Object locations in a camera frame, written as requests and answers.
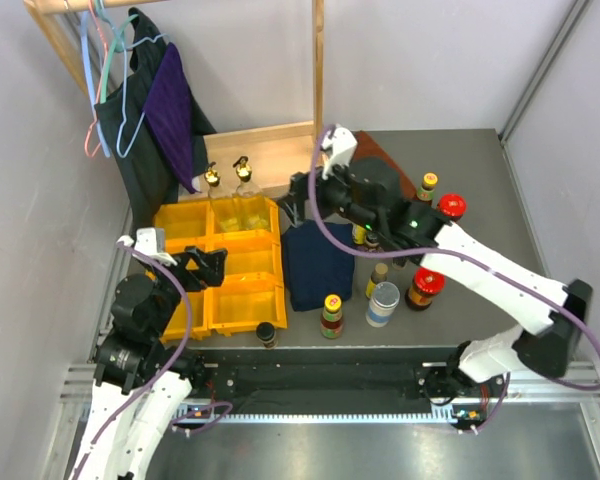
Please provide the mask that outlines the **clear oil bottle gold cap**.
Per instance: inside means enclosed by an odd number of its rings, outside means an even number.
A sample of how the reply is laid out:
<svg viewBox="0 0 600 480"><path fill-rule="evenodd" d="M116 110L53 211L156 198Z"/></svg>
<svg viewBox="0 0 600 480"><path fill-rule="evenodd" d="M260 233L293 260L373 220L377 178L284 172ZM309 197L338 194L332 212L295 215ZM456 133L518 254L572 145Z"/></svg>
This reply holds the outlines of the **clear oil bottle gold cap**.
<svg viewBox="0 0 600 480"><path fill-rule="evenodd" d="M252 178L252 167L249 158L240 156L233 164L239 184L235 190L242 221L247 230L269 230L270 214L262 189Z"/></svg>

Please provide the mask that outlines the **black cap spice jar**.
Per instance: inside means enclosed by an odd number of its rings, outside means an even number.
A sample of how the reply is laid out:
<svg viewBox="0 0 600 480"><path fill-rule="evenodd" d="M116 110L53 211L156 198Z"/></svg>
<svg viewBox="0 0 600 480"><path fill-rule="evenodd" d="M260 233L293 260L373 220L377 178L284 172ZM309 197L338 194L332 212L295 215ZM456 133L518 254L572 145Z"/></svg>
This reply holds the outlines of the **black cap spice jar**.
<svg viewBox="0 0 600 480"><path fill-rule="evenodd" d="M376 233L371 231L365 233L363 253L366 258L377 258L382 253L380 240Z"/></svg>
<svg viewBox="0 0 600 480"><path fill-rule="evenodd" d="M261 322L255 330L256 337L265 349L274 349L277 346L276 329L270 322Z"/></svg>
<svg viewBox="0 0 600 480"><path fill-rule="evenodd" d="M409 259L407 257L395 257L392 259L392 266L395 269L402 270L409 263Z"/></svg>

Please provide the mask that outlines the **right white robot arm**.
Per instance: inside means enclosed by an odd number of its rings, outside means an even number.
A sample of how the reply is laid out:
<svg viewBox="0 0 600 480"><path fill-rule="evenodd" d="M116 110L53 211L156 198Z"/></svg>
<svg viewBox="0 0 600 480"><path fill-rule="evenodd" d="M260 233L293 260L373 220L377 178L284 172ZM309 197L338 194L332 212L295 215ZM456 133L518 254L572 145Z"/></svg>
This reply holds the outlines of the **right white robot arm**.
<svg viewBox="0 0 600 480"><path fill-rule="evenodd" d="M509 330L458 347L446 372L449 388L458 395L518 370L563 384L580 338L591 335L586 325L590 284L543 277L481 244L449 216L405 197L398 172L379 158L296 173L277 203L293 224L305 220L307 209L318 224L339 215L375 234L383 257L409 256L516 321Z"/></svg>

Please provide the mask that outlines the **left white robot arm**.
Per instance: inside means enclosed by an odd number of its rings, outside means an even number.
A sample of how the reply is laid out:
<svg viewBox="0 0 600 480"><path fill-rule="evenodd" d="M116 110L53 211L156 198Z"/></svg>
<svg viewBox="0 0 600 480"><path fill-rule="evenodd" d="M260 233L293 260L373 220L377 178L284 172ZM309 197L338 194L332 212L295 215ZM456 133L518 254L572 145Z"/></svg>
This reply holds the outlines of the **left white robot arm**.
<svg viewBox="0 0 600 480"><path fill-rule="evenodd" d="M117 245L146 273L121 280L111 306L112 328L94 355L95 371L87 426L73 479L143 479L178 406L200 394L207 374L200 355L162 343L177 307L191 325L189 295L222 285L226 249L195 246L171 255L146 254L128 236Z"/></svg>

